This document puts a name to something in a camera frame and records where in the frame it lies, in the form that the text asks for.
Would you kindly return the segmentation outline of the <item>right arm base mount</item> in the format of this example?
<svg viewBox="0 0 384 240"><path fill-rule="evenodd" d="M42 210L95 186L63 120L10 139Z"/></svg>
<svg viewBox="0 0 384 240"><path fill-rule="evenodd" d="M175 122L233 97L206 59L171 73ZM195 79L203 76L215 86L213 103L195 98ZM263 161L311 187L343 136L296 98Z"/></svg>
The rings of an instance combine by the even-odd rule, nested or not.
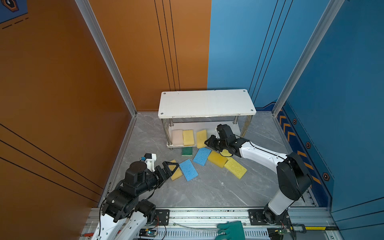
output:
<svg viewBox="0 0 384 240"><path fill-rule="evenodd" d="M248 214L252 226L291 224L288 209L284 210L280 215L276 215L269 209L250 209L248 210Z"/></svg>

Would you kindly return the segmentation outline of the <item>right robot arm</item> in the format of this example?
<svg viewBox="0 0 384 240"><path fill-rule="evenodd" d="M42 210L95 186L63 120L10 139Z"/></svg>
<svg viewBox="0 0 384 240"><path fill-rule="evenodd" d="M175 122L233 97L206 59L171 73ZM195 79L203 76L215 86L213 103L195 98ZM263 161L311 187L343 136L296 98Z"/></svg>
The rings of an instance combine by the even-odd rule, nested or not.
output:
<svg viewBox="0 0 384 240"><path fill-rule="evenodd" d="M217 137L212 135L205 141L207 147L218 153L227 150L231 155L254 161L277 174L279 190L265 206L263 221L270 225L282 222L288 208L313 184L302 158L296 153L285 155L260 147L235 135L228 125L218 125L217 132Z"/></svg>

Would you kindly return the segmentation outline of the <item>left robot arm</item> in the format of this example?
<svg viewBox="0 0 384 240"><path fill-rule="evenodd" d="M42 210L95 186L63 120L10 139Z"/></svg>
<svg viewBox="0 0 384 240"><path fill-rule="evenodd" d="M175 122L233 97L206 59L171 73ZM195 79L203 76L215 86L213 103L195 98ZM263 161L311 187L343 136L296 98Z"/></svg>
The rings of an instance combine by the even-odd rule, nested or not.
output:
<svg viewBox="0 0 384 240"><path fill-rule="evenodd" d="M146 224L154 221L156 205L139 196L160 188L179 168L178 163L163 162L152 172L143 161L133 162L125 178L105 199L93 240L133 240Z"/></svg>

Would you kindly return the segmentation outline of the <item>yellow-green sponge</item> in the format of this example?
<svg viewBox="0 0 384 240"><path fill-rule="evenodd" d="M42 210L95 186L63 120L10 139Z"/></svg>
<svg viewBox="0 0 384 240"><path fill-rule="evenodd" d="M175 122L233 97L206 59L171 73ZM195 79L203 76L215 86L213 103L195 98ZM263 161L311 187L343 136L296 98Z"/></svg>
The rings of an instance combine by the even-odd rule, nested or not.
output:
<svg viewBox="0 0 384 240"><path fill-rule="evenodd" d="M225 158L231 158L233 156L233 154L231 154L228 150L222 150L220 152L220 155L225 157Z"/></svg>
<svg viewBox="0 0 384 240"><path fill-rule="evenodd" d="M248 171L245 167L243 167L240 163L238 163L235 159L229 158L225 163L224 167L231 172L234 176L236 176L239 180L245 175Z"/></svg>

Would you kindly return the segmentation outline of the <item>pale pink foam sponge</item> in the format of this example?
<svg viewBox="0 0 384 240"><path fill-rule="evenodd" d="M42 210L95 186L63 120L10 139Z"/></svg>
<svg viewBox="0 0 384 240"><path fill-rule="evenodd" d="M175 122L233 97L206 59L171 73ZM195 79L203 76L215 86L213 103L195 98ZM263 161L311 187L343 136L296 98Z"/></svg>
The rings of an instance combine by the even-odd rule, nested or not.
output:
<svg viewBox="0 0 384 240"><path fill-rule="evenodd" d="M183 130L172 130L172 145L173 146L184 145Z"/></svg>

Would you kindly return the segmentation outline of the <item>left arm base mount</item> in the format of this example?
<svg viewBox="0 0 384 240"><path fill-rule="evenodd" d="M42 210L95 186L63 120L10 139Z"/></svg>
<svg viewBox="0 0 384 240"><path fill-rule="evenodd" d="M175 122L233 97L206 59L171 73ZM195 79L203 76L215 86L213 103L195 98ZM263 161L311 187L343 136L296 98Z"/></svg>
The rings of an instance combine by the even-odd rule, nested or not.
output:
<svg viewBox="0 0 384 240"><path fill-rule="evenodd" d="M156 226L159 224L160 226L168 226L170 220L170 209L156 209L154 213L154 217L151 226Z"/></svg>

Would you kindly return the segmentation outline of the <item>yellow foam sponge front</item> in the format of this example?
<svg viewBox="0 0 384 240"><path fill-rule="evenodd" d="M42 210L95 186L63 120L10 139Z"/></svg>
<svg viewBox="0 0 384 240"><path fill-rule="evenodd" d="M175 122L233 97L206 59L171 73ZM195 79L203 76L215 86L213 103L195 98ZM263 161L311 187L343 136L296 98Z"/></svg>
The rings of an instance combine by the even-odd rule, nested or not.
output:
<svg viewBox="0 0 384 240"><path fill-rule="evenodd" d="M193 130L183 130L183 145L186 147L195 145L195 137Z"/></svg>

